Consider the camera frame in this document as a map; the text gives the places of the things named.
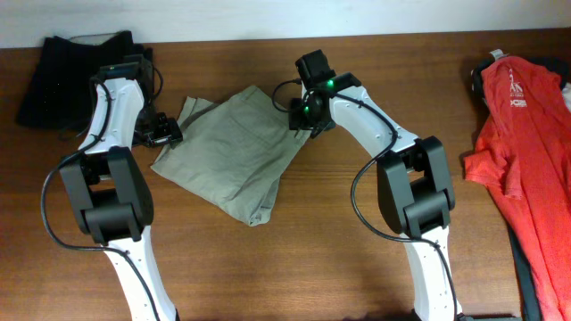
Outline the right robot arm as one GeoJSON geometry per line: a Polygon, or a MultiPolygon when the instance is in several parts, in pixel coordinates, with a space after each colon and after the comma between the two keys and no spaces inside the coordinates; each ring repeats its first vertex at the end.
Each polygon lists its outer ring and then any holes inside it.
{"type": "Polygon", "coordinates": [[[295,67],[302,95],[292,101],[289,127],[312,137],[339,126],[369,154],[350,187],[369,169],[377,173],[377,203],[388,233],[367,229],[403,244],[414,286],[417,320],[461,320],[464,315],[452,281],[448,239],[455,194],[446,152],[435,136],[420,138],[398,125],[350,72],[338,75],[320,51],[299,58],[295,67]]]}

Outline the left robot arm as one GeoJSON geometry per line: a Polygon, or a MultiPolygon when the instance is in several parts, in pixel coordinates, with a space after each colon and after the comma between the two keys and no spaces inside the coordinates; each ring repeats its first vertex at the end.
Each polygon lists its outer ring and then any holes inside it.
{"type": "Polygon", "coordinates": [[[142,54],[103,66],[90,79],[93,116],[83,143],[62,159],[60,174],[88,251],[106,254],[134,320],[177,320],[153,255],[153,197],[132,150],[175,147],[175,119],[155,109],[160,72],[142,54]]]}

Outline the khaki shorts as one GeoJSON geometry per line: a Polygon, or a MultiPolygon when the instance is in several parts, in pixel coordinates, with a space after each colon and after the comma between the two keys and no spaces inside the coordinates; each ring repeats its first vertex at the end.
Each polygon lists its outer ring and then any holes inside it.
{"type": "Polygon", "coordinates": [[[189,97],[178,125],[182,142],[164,147],[152,170],[247,226],[268,223],[280,178],[309,131],[290,130],[256,86],[224,103],[189,97]]]}

